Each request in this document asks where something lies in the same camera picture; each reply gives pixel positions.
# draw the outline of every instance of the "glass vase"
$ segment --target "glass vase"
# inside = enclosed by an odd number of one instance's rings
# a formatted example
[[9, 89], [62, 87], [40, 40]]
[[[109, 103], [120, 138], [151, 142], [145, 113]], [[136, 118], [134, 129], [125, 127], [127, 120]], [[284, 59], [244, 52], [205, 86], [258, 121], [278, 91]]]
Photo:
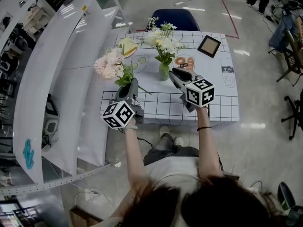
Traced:
[[169, 66], [163, 63], [159, 66], [160, 81], [166, 81], [169, 78]]

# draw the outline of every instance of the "black picture frame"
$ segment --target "black picture frame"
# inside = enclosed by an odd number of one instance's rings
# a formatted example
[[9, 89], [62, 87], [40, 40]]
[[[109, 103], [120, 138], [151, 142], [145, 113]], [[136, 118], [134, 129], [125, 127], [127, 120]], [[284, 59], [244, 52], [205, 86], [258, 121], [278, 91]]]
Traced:
[[[202, 50], [202, 46], [204, 45], [204, 43], [206, 42], [207, 39], [211, 39], [211, 40], [215, 41], [216, 43], [218, 43], [216, 49], [214, 50], [214, 53], [212, 53], [212, 54], [209, 53], [209, 52], [207, 52], [207, 51], [205, 51], [205, 50]], [[210, 37], [209, 35], [207, 35], [207, 36], [205, 36], [205, 38], [204, 38], [204, 40], [202, 41], [202, 43], [199, 45], [198, 51], [202, 52], [202, 53], [205, 54], [205, 55], [208, 55], [208, 56], [211, 57], [211, 58], [214, 58], [214, 56], [216, 55], [216, 53], [217, 53], [217, 51], [218, 51], [220, 45], [221, 45], [221, 42], [220, 42], [220, 41], [218, 41], [218, 40], [216, 40], [216, 39]]]

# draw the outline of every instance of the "flower stem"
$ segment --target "flower stem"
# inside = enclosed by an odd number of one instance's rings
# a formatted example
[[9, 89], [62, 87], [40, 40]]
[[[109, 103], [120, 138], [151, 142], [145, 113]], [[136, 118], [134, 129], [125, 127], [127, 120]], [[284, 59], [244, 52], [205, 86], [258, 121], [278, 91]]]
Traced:
[[150, 92], [146, 91], [144, 88], [140, 87], [139, 85], [138, 85], [138, 88], [140, 88], [140, 89], [142, 89], [144, 92], [149, 93], [150, 95], [152, 95]]

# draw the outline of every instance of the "floor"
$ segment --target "floor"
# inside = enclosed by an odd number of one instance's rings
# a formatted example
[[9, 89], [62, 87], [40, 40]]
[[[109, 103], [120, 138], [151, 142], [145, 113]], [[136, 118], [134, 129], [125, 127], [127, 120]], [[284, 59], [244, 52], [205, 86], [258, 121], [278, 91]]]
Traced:
[[[147, 17], [155, 10], [176, 8], [173, 3], [178, 1], [182, 0], [121, 0], [121, 4], [133, 23], [133, 30], [137, 30], [146, 27]], [[240, 122], [214, 131], [224, 170], [239, 175], [245, 187], [261, 180], [263, 188], [273, 193], [284, 181], [292, 190], [297, 204], [302, 204], [303, 165], [300, 162], [303, 157], [303, 134], [298, 129], [295, 138], [289, 141], [293, 122], [281, 123], [280, 119], [291, 113], [284, 97], [289, 95], [292, 99], [298, 99], [303, 80], [292, 87], [291, 83], [296, 81], [297, 76], [290, 74], [276, 83], [286, 65], [285, 61], [268, 54], [267, 42], [272, 33], [258, 14], [257, 4], [249, 8], [245, 0], [192, 0], [179, 7], [204, 9], [191, 10], [201, 30], [237, 37], [223, 1], [239, 35], [239, 39], [229, 37], [227, 40], [235, 68], [241, 117]], [[275, 25], [266, 22], [271, 30], [275, 29]], [[155, 144], [159, 140], [159, 127], [140, 126], [138, 136]], [[172, 135], [182, 136], [186, 145], [198, 147], [195, 127], [169, 128]], [[114, 208], [129, 189], [125, 146], [121, 142], [123, 135], [120, 132], [109, 131], [107, 159], [112, 167], [75, 182], [82, 188], [101, 190]], [[142, 141], [140, 147], [143, 155], [150, 149], [150, 145]], [[78, 192], [81, 190], [75, 186], [62, 187], [63, 203], [67, 210], [74, 205]], [[113, 211], [108, 203], [100, 206], [85, 201], [84, 195], [78, 196], [77, 204], [101, 218], [108, 217]]]

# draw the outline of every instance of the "blue chair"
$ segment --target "blue chair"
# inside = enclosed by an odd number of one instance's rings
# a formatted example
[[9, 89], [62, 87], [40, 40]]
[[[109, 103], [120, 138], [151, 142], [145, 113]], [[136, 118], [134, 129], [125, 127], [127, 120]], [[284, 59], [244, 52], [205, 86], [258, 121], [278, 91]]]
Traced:
[[167, 22], [176, 26], [176, 30], [200, 31], [195, 18], [186, 9], [159, 9], [153, 13], [152, 17], [159, 17], [156, 22], [156, 27], [159, 28], [161, 24]]

